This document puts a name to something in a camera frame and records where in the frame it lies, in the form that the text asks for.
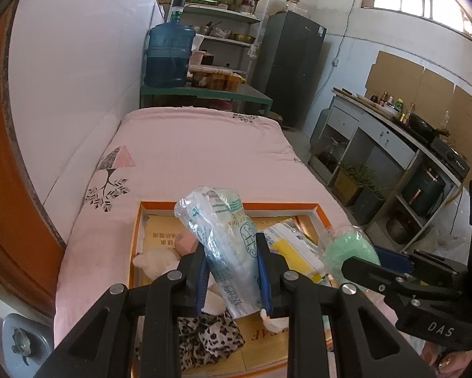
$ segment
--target frying pan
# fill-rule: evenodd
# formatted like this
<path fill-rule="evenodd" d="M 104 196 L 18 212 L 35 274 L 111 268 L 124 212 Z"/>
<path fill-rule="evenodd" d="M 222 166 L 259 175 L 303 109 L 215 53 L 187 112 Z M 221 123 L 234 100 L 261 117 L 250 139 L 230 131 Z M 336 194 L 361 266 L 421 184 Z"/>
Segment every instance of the frying pan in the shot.
<path fill-rule="evenodd" d="M 428 122 L 416 114 L 409 115 L 409 127 L 421 135 L 429 144 L 439 135 L 450 135 L 447 129 L 434 129 Z"/>

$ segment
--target wooden door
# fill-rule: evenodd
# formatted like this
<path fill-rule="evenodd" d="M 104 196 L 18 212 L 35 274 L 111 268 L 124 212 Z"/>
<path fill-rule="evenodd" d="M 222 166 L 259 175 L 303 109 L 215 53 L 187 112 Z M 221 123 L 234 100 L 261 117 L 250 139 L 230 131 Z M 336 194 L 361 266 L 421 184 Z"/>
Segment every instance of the wooden door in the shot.
<path fill-rule="evenodd" d="M 53 315 L 64 249 L 47 225 L 48 217 L 42 216 L 41 205 L 33 200 L 27 172 L 14 156 L 16 138 L 8 135 L 12 120 L 7 56 L 15 7 L 0 18 L 0 283 L 40 312 Z"/>

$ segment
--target leopard print cloth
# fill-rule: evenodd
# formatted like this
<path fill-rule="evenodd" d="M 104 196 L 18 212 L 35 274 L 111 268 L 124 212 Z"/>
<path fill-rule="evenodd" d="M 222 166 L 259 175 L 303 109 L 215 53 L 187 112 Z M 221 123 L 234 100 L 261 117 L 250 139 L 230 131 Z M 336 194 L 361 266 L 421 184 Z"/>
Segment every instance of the leopard print cloth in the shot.
<path fill-rule="evenodd" d="M 216 364 L 229 358 L 244 344 L 244 338 L 229 310 L 220 315 L 178 318 L 178 329 L 182 371 Z"/>

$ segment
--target mattress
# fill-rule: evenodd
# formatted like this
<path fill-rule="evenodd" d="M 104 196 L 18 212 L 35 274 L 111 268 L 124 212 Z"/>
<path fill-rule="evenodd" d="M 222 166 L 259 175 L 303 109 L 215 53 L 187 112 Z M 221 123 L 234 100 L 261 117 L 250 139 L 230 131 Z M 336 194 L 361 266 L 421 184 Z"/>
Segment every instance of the mattress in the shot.
<path fill-rule="evenodd" d="M 176 201 L 200 185 L 237 189 L 244 203 L 318 203 L 333 226 L 349 224 L 275 121 L 204 108 L 131 112 L 98 164 L 69 238 L 56 345 L 112 284 L 127 284 L 139 203 Z"/>

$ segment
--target green plant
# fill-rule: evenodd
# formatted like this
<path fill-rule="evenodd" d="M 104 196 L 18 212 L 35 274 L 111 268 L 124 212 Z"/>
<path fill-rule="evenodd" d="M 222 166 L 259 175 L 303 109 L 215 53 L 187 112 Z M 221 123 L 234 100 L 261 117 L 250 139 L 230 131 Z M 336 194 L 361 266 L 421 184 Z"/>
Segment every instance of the green plant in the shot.
<path fill-rule="evenodd" d="M 386 197 L 381 193 L 382 190 L 378 189 L 374 185 L 375 174 L 373 169 L 369 169 L 364 164 L 342 164 L 341 166 L 346 174 L 351 177 L 357 185 L 361 187 L 367 187 L 369 190 L 375 193 L 379 200 L 385 200 Z"/>

